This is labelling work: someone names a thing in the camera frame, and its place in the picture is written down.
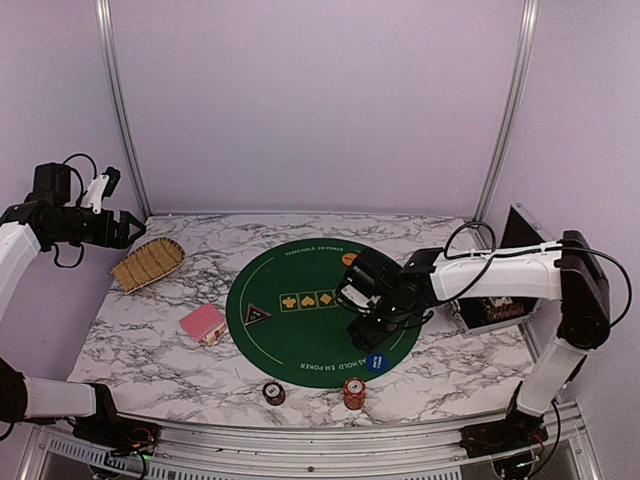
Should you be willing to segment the triangular all-in dealer button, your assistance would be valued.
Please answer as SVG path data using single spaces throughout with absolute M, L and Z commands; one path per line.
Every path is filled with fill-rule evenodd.
M 245 326 L 254 325 L 256 323 L 268 320 L 272 317 L 272 314 L 261 309 L 251 303 L 248 304 L 246 317 L 244 320 Z

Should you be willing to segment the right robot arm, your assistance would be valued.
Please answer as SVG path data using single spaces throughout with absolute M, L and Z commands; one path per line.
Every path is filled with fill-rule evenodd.
M 337 298 L 357 311 L 347 330 L 354 346 L 376 350 L 410 319 L 462 298 L 526 297 L 558 301 L 561 321 L 529 376 L 517 387 L 495 438 L 515 448 L 534 431 L 534 418 L 550 407 L 588 352 L 608 339 L 609 284 L 584 237 L 568 230 L 561 240 L 526 247 L 450 254 L 417 250 L 405 265 L 373 249 L 361 251 L 337 287 Z

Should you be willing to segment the black poker chip stack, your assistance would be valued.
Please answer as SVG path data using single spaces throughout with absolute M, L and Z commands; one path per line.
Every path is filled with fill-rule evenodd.
M 262 388 L 265 401 L 272 406 L 282 405 L 286 400 L 286 392 L 283 386 L 275 381 L 266 383 Z

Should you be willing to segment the blue small blind button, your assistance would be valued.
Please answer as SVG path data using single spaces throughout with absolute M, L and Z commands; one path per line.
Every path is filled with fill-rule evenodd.
M 368 371 L 376 374 L 386 372 L 389 368 L 387 356 L 380 352 L 371 353 L 366 358 L 366 368 Z

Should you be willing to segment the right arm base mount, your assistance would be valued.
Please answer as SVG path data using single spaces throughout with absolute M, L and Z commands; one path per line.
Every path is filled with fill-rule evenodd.
M 503 421 L 496 421 L 462 428 L 459 446 L 469 458 L 477 458 L 542 444 L 548 438 L 544 426 L 529 429 L 524 425 L 508 426 Z

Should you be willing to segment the red poker chip stack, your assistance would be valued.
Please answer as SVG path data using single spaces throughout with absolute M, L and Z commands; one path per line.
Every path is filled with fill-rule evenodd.
M 343 385 L 343 402 L 349 410 L 360 410 L 366 399 L 366 385 L 360 378 L 350 378 Z

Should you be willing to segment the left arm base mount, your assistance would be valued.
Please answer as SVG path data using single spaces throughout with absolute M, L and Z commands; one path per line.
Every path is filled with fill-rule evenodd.
M 156 423 L 116 417 L 114 420 L 97 417 L 77 418 L 73 427 L 76 438 L 107 447 L 112 456 L 151 454 L 159 437 Z

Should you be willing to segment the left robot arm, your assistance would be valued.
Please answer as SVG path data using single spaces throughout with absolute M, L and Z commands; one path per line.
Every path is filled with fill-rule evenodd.
M 84 440 L 115 447 L 140 431 L 117 412 L 110 389 L 102 383 L 70 382 L 46 344 L 69 341 L 77 348 L 93 312 L 93 290 L 105 280 L 75 269 L 79 260 L 59 260 L 61 246 L 88 246 L 127 252 L 146 231 L 127 211 L 114 212 L 103 202 L 121 174 L 108 167 L 86 181 L 69 161 L 36 166 L 25 199 L 1 216 L 1 421 L 53 424 L 70 422 Z

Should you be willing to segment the orange big blind button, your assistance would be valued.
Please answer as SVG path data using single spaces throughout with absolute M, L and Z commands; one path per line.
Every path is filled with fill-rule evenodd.
M 342 263 L 345 266 L 351 266 L 356 258 L 357 258 L 357 255 L 355 253 L 347 253 L 342 256 Z

